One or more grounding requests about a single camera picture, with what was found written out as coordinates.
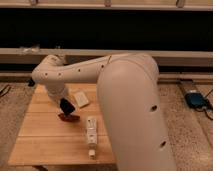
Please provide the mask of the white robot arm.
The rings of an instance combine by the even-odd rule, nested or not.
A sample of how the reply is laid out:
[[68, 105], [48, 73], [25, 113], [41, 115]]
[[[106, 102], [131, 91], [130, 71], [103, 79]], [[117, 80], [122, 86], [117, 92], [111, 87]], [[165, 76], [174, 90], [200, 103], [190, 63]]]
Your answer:
[[71, 65], [48, 55], [32, 78], [55, 99], [65, 96], [67, 83], [96, 85], [118, 171], [177, 171], [151, 55], [114, 54]]

